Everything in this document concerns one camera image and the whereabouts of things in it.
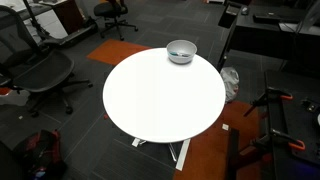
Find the cabinet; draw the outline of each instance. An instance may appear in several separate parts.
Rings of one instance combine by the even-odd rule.
[[[53,10],[41,13],[35,17],[41,27],[50,33],[50,36],[57,39],[68,36],[66,30]],[[41,38],[38,36],[36,28],[32,26],[31,19],[24,20],[24,24],[26,25],[33,39],[39,43]]]

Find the white plastic bag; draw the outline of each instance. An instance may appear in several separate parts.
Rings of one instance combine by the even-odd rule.
[[[226,103],[233,101],[239,90],[239,75],[233,67],[222,68],[220,75],[226,88]]]

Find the bowl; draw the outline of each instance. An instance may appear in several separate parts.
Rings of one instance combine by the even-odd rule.
[[[167,45],[169,59],[177,64],[186,64],[192,61],[197,52],[197,46],[190,41],[176,40]]]

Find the office chair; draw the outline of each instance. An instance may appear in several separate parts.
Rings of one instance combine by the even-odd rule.
[[[94,7],[94,14],[96,16],[102,16],[106,20],[112,18],[114,22],[106,22],[105,29],[100,32],[101,38],[104,38],[104,33],[109,29],[116,27],[120,35],[120,40],[123,41],[121,30],[119,26],[133,27],[134,31],[138,31],[137,26],[130,25],[126,20],[118,21],[117,17],[128,13],[128,7],[124,4],[124,0],[108,0]]]
[[[66,113],[73,109],[62,88],[89,80],[69,82],[74,62],[59,51],[44,53],[31,37],[19,14],[0,6],[0,87],[30,92],[28,111],[38,116],[43,101],[56,92],[66,105]]]

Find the metal stand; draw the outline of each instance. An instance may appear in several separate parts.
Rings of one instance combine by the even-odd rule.
[[[145,140],[140,140],[140,141],[138,142],[138,145],[139,145],[139,146],[142,146],[142,145],[143,145],[144,143],[146,143],[146,142],[147,142],[147,141],[145,141]],[[170,153],[171,153],[171,156],[172,156],[173,161],[174,161],[174,162],[177,162],[177,154],[176,154],[176,152],[175,152],[172,144],[169,143],[169,144],[168,144],[168,147],[169,147],[169,150],[170,150]]]

